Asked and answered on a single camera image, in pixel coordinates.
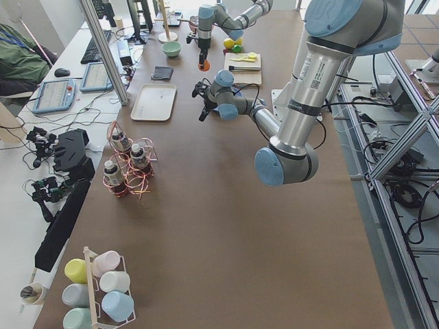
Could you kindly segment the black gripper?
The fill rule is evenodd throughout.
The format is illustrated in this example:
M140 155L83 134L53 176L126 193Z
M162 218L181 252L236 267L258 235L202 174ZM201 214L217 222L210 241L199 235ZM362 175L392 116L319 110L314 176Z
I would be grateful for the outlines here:
M208 84L205 84L202 81L199 81L195 84L194 89L192 91L191 96L193 98L197 96L201 96L203 98L204 107L200 113L200 116L198 118L199 121L203 122L210 112L214 109L216 109L216 103L211 101L208 97L208 92L210 91L210 86Z
M208 50L211 47L211 34L212 31L197 30L195 32L189 32L186 37L187 44L192 40L196 41L200 48L199 65L205 65L208 56Z

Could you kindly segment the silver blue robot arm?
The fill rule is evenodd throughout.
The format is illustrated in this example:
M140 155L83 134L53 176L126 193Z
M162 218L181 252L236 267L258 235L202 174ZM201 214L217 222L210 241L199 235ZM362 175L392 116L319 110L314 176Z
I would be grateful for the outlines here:
M244 30L257 21L259 17L266 15L273 6L271 0L253 1L253 4L235 18L227 13L222 4L203 4L198 9L198 27L194 40L197 41L200 49L198 68L201 71L208 71L207 56L211 48L211 36L213 26L218 26L227 36L238 40L244 34Z
M281 91L285 115L277 119L258 98L233 90L233 74L223 69L210 84L198 82L203 121L211 110L221 119L248 115L267 136L268 146L255 155L254 166L264 184L304 182L318 170L318 155L308 143L342 62L396 49L401 43L402 1L312 1L305 13L291 80Z

